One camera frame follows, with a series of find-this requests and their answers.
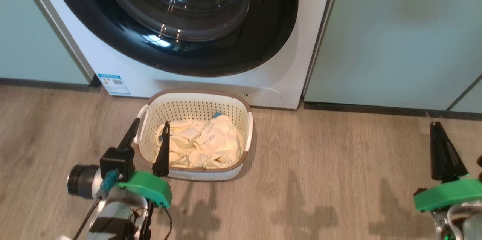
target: front-load washing machine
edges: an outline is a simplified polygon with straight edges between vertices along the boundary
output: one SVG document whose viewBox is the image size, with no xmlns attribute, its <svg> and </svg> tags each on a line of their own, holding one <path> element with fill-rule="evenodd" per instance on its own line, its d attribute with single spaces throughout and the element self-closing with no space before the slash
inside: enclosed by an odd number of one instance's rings
<svg viewBox="0 0 482 240">
<path fill-rule="evenodd" d="M 297 108 L 327 0 L 50 0 L 111 95 L 218 89 Z"/>
</svg>

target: blue connector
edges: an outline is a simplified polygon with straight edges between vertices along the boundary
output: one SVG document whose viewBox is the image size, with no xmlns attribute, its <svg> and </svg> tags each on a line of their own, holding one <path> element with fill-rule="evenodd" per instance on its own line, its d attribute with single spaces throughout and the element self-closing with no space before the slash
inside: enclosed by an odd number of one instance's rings
<svg viewBox="0 0 482 240">
<path fill-rule="evenodd" d="M 111 170 L 106 175 L 102 183 L 100 184 L 100 189 L 95 193 L 97 198 L 102 197 L 102 199 L 107 198 L 110 189 L 119 181 L 119 172 L 117 170 Z"/>
</svg>

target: clothes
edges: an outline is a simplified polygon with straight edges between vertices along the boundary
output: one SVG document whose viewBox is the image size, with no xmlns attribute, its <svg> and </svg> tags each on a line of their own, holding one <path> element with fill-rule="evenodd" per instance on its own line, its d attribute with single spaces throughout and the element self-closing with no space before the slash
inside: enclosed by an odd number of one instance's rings
<svg viewBox="0 0 482 240">
<path fill-rule="evenodd" d="M 244 139 L 231 119 L 218 115 L 209 123 L 172 121 L 169 145 L 171 166 L 181 168 L 227 168 L 241 158 Z M 164 128 L 159 126 L 156 137 Z"/>
</svg>

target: wooden floor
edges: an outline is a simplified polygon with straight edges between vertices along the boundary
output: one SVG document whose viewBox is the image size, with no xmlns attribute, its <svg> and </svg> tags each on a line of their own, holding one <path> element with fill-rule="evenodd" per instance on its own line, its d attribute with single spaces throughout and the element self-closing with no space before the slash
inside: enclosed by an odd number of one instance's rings
<svg viewBox="0 0 482 240">
<path fill-rule="evenodd" d="M 72 237 L 92 201 L 69 196 L 75 164 L 116 146 L 143 99 L 0 86 L 0 238 Z M 235 180 L 169 180 L 171 239 L 434 239 L 413 192 L 431 187 L 430 118 L 254 109 L 256 137 Z M 441 120 L 471 173 L 482 122 Z M 138 170 L 149 166 L 135 159 Z M 153 239 L 169 221 L 155 214 Z"/>
</svg>

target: green 3d-printed part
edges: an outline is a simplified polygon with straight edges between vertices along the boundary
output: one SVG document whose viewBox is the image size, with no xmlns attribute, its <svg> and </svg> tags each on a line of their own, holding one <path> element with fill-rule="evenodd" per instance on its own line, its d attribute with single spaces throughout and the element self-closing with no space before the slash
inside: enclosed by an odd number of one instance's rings
<svg viewBox="0 0 482 240">
<path fill-rule="evenodd" d="M 482 199 L 482 183 L 477 179 L 456 180 L 425 190 L 413 197 L 417 211 L 432 211 Z"/>
<path fill-rule="evenodd" d="M 172 192 L 169 184 L 146 171 L 135 171 L 127 183 L 117 183 L 117 186 L 150 199 L 157 206 L 171 207 Z"/>
</svg>

